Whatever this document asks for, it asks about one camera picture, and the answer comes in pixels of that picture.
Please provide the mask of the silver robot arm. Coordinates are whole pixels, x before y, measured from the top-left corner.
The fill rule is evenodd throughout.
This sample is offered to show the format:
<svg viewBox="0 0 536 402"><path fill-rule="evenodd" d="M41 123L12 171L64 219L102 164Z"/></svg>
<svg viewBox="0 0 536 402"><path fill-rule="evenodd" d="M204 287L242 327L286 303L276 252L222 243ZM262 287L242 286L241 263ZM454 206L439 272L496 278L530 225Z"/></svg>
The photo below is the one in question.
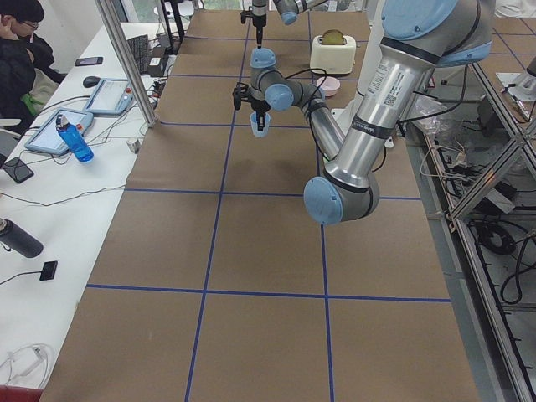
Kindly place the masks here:
<svg viewBox="0 0 536 402"><path fill-rule="evenodd" d="M411 94L425 72L485 59L492 47L494 1L387 1L379 13L381 58L349 128L342 131L315 85L289 80L271 49L250 56L245 101L256 135L267 127L265 109L301 109L326 162L303 193L309 215L320 224L361 219L379 202L373 165L384 150Z"/></svg>
<svg viewBox="0 0 536 402"><path fill-rule="evenodd" d="M275 0L273 1L276 11L285 25L293 24L298 15L310 11L323 3L321 0ZM255 40L258 48L262 47L264 27L267 23L267 13L269 11L268 1L253 0L247 10L240 12L240 22L246 23L249 18L255 28Z"/></svg>

